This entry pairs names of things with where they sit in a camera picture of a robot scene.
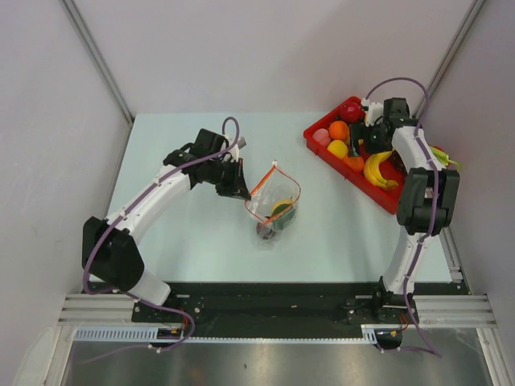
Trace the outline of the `yellow lemon fruit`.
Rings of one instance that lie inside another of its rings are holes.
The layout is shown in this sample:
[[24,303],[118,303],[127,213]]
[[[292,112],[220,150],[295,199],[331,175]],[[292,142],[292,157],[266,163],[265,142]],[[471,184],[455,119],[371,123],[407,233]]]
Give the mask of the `yellow lemon fruit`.
[[333,140],[328,144],[327,151],[338,159],[343,159],[348,155],[348,146],[341,140]]

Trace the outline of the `orange fruit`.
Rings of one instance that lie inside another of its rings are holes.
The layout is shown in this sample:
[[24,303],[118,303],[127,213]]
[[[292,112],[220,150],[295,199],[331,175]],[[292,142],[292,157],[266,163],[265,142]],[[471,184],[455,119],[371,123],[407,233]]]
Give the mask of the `orange fruit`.
[[328,128],[329,136],[332,140],[346,141],[349,136],[348,125],[344,121],[334,121]]
[[349,157],[342,159],[343,163],[356,173],[361,173],[365,166],[365,161],[361,156]]

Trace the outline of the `pink peach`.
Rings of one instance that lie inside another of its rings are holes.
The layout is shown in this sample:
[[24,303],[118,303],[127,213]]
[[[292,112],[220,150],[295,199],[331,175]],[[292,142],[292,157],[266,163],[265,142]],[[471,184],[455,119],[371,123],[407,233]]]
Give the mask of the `pink peach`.
[[323,147],[327,147],[332,141],[327,129],[317,129],[313,133],[313,139]]

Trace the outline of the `clear orange-zip plastic bag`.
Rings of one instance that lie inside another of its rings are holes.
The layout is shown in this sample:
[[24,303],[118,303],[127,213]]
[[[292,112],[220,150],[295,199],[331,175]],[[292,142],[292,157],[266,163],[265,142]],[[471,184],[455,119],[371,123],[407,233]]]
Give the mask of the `clear orange-zip plastic bag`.
[[250,192],[245,210],[255,222],[254,233],[259,248],[273,248],[284,231],[295,221],[301,186],[273,161],[272,167]]

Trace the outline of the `pale yellow pear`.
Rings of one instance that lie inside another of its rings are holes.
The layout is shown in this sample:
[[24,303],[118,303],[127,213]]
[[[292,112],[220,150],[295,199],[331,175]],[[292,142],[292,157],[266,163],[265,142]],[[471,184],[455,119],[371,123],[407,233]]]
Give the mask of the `pale yellow pear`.
[[293,199],[283,199],[276,202],[273,206],[271,215],[277,216],[281,214],[283,211],[287,210],[294,203]]

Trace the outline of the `green lime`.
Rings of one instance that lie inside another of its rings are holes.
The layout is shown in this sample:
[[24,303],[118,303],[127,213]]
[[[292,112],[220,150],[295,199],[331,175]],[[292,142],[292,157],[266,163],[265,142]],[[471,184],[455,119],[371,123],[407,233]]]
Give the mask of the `green lime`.
[[295,216],[296,216],[296,208],[293,206],[290,206],[287,210],[283,211],[281,214],[279,214],[277,216],[272,216],[273,221],[271,222],[271,224],[273,224],[274,229],[277,232],[281,232],[290,225],[290,223],[295,219]]

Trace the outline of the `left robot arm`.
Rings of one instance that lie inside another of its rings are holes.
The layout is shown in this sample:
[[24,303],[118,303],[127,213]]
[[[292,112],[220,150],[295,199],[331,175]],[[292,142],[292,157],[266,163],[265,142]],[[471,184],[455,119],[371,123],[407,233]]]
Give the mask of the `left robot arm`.
[[201,129],[195,141],[172,151],[156,176],[128,204],[104,219],[90,217],[83,227],[83,287],[93,294],[90,277],[108,290],[127,293],[150,303],[150,312],[160,321],[173,319],[178,302],[172,289],[150,273],[139,244],[164,211],[196,185],[208,183],[222,197],[248,200],[243,160],[239,155],[245,140],[230,139],[226,133]]

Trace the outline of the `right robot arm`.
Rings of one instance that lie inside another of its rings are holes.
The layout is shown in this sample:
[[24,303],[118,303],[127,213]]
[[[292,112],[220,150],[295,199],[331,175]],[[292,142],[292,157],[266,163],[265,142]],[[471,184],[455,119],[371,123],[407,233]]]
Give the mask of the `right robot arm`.
[[350,157],[365,152],[363,174],[375,187],[392,190],[394,180],[382,176],[380,165],[398,154],[407,175],[398,201],[401,232],[385,274],[366,309],[379,322],[410,317],[414,310],[414,279],[428,245],[450,225],[459,187],[459,172],[449,170],[433,153],[420,121],[410,116],[404,98],[382,103],[362,99],[362,122],[349,126]]

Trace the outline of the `red plastic tray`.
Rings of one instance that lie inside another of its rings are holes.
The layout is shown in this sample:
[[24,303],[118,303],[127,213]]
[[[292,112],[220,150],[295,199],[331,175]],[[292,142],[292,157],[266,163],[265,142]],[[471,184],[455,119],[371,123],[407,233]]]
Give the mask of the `red plastic tray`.
[[364,149],[360,156],[350,158],[349,126],[361,122],[365,113],[360,111],[361,99],[351,96],[316,123],[304,130],[307,148],[322,158],[330,167],[358,187],[375,203],[394,215],[404,186],[406,172],[396,154],[378,164],[378,168],[365,172],[370,155]]

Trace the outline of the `red apple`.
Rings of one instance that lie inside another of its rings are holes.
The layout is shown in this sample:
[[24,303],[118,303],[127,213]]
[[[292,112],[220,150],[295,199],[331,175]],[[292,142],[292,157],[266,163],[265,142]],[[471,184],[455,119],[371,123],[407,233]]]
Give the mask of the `red apple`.
[[361,114],[361,105],[355,101],[345,101],[339,107],[340,120],[348,124],[358,122]]

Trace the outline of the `lower banana bunch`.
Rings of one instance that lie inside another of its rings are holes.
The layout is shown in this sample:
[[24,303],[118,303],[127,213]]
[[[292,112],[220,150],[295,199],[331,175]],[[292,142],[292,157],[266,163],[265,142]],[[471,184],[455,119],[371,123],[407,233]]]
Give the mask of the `lower banana bunch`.
[[384,191],[391,191],[398,187],[398,183],[395,180],[384,178],[380,171],[380,165],[387,161],[392,153],[393,151],[391,150],[372,154],[364,164],[363,175],[367,181]]

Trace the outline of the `dark grapes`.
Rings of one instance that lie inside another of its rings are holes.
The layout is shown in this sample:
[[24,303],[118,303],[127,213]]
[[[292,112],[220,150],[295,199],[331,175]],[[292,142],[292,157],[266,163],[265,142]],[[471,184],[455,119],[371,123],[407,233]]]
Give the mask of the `dark grapes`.
[[403,175],[407,175],[405,164],[402,161],[400,154],[396,150],[394,150],[390,155],[389,161],[395,170],[397,170],[399,173],[402,173]]

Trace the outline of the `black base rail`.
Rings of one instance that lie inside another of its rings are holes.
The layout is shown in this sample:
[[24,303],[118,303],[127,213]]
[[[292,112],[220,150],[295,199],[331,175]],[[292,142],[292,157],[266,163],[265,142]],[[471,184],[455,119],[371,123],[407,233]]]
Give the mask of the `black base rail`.
[[366,309],[377,284],[357,283],[207,283],[172,282],[165,305],[190,314],[195,329],[213,334],[228,331],[298,334],[326,327],[334,335],[345,326],[397,326],[418,319],[423,295],[463,295],[452,284],[418,283],[414,310],[402,320],[375,319]]

